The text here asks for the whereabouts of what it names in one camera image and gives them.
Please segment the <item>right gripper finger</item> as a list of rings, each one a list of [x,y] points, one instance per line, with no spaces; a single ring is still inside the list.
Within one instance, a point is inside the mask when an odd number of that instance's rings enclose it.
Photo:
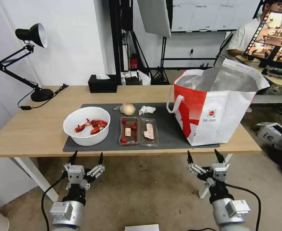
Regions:
[[[228,169],[230,166],[230,158],[224,158],[216,149],[214,149],[214,152],[218,160],[218,163],[214,164],[214,169]]]
[[[190,151],[187,151],[188,170],[195,176],[206,174],[207,171],[193,162]]]

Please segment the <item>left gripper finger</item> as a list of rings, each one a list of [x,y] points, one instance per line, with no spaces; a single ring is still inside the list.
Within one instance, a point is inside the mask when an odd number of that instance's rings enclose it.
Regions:
[[[89,172],[87,172],[87,176],[90,176],[91,178],[98,178],[105,171],[103,160],[104,160],[103,153],[101,153],[99,157],[98,165],[96,165]]]
[[[74,165],[75,160],[76,160],[76,157],[77,157],[77,154],[78,154],[78,150],[76,150],[75,153],[69,158],[68,163],[65,163],[65,164],[63,165],[66,171],[68,171],[69,168],[70,168],[72,165]]]

